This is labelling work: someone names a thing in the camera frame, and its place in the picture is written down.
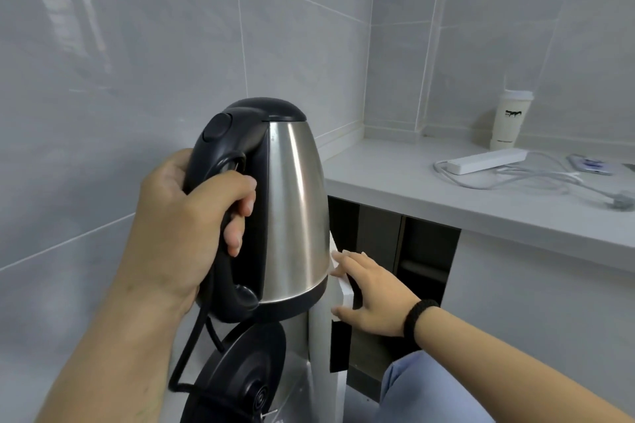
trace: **stainless steel kettle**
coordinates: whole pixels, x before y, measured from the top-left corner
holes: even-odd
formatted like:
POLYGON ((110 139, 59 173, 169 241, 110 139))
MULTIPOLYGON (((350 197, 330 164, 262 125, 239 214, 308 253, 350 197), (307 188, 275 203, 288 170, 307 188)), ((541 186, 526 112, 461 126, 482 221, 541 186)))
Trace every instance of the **stainless steel kettle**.
MULTIPOLYGON (((199 304, 226 323, 282 321, 307 311, 326 288, 329 225, 322 165, 306 116, 274 98, 230 105, 198 138, 184 191, 227 168, 256 178, 256 202, 237 258, 230 258, 221 236, 199 304)), ((221 235, 230 219, 227 212, 221 235)))

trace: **white cup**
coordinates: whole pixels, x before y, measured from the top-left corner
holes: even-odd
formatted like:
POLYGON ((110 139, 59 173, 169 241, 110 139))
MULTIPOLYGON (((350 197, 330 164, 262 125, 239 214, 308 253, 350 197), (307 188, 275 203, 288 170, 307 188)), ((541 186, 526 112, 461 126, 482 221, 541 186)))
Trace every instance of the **white cup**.
POLYGON ((532 101, 533 92, 529 90, 505 90, 501 94, 489 142, 490 150, 514 146, 532 101))

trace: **hand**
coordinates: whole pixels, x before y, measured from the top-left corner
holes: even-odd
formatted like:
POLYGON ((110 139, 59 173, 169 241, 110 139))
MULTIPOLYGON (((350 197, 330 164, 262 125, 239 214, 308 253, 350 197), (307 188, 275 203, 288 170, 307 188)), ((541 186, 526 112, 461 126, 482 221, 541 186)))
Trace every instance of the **hand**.
POLYGON ((256 198, 256 180, 236 171, 216 175, 186 195, 182 187, 191 152, 172 154, 142 182, 114 283, 125 293, 159 295, 183 313, 210 270, 223 215, 238 201, 224 231, 228 251, 235 257, 242 245, 244 218, 251 215, 256 198))
POLYGON ((390 271, 379 266, 366 253, 333 252, 340 265, 331 272, 341 278, 348 274, 361 289, 363 307, 333 308, 333 314, 354 328, 383 336, 403 336, 403 323, 413 306, 420 301, 390 271))

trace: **white power strip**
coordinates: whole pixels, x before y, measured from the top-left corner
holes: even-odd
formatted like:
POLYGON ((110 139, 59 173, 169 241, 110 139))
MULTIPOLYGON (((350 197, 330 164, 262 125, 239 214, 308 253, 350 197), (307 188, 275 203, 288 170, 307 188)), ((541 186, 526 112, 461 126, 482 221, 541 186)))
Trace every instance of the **white power strip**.
POLYGON ((504 166, 514 162, 524 161, 528 151, 524 149, 501 149, 489 153, 475 154, 459 159, 448 161, 446 171, 452 174, 462 175, 476 171, 484 171, 493 167, 504 166))

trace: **fingernail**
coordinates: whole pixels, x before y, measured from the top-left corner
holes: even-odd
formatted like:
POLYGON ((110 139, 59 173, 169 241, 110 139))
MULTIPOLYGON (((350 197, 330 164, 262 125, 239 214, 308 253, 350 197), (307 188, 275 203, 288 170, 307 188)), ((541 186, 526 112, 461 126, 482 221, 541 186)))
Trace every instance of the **fingernail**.
POLYGON ((254 178, 252 178, 250 175, 246 175, 245 177, 249 179, 249 185, 251 186, 251 190, 256 189, 258 182, 254 178))

